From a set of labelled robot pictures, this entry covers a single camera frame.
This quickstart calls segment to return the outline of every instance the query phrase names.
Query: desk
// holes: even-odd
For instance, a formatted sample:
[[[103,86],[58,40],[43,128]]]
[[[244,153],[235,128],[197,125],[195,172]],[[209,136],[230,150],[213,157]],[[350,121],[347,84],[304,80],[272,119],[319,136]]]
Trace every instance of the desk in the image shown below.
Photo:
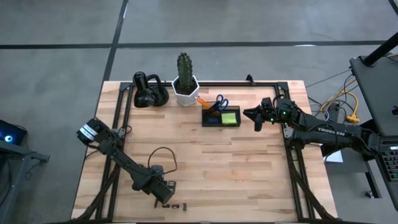
[[[310,113],[303,81],[289,81],[290,97]],[[104,82],[96,116],[112,125],[120,82]],[[169,102],[160,108],[131,106],[124,152],[136,162],[147,164],[149,154],[160,146],[171,148],[178,171],[165,176],[177,182],[169,204],[187,203],[187,211],[154,208],[155,198],[131,189],[127,172],[120,175],[114,222],[288,222],[296,221],[292,187],[280,125],[265,123],[254,132],[254,123],[241,114],[239,128],[203,128],[201,105],[182,107],[173,90]],[[201,87],[206,100],[223,94],[241,112],[253,108],[275,91],[264,86]],[[326,169],[319,147],[303,151],[309,186],[326,210],[336,216]],[[72,218],[82,214],[98,193],[106,157],[93,154],[84,163]],[[174,168],[172,155],[158,151],[151,163]],[[302,207],[305,200],[301,192]]]

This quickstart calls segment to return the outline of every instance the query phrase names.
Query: potted cactus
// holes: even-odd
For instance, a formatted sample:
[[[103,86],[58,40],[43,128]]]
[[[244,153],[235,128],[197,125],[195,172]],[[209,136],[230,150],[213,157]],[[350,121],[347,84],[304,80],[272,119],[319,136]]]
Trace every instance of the potted cactus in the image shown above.
[[[199,84],[192,75],[192,61],[187,53],[182,52],[177,59],[178,77],[173,81],[173,90],[177,101],[184,106],[196,102],[195,97],[199,93]]]

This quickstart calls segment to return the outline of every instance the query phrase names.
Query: green sticky note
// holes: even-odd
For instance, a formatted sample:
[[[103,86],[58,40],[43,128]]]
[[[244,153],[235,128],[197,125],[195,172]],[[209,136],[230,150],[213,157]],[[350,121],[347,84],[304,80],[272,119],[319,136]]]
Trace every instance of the green sticky note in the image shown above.
[[[221,120],[223,124],[237,124],[235,113],[223,113],[221,114]]]

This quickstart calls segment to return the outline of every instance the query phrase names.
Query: gray floor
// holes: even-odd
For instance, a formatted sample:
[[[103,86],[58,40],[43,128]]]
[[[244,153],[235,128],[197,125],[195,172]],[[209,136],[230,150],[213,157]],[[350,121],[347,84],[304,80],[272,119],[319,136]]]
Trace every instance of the gray floor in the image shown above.
[[[0,0],[0,45],[111,43],[122,0]],[[130,0],[120,43],[384,40],[398,30],[388,0]],[[377,46],[118,49],[110,80],[134,72],[176,76],[181,51],[200,80],[304,80],[307,85],[347,70],[348,60]],[[51,154],[24,183],[12,223],[67,220],[85,148],[75,131],[95,113],[109,49],[0,50],[0,119],[25,126],[29,146]],[[307,89],[325,101],[349,73]],[[361,121],[370,118],[359,97]],[[363,196],[363,174],[329,172],[339,217],[396,223],[380,173],[382,199]]]

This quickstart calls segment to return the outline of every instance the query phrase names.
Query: scissors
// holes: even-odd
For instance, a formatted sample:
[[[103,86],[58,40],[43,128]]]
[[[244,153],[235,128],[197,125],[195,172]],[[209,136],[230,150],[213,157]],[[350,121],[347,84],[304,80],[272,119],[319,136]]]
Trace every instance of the scissors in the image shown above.
[[[216,103],[213,105],[213,108],[218,110],[218,111],[222,111],[225,110],[225,108],[228,106],[228,99],[224,98],[223,95],[219,94],[216,97]]]

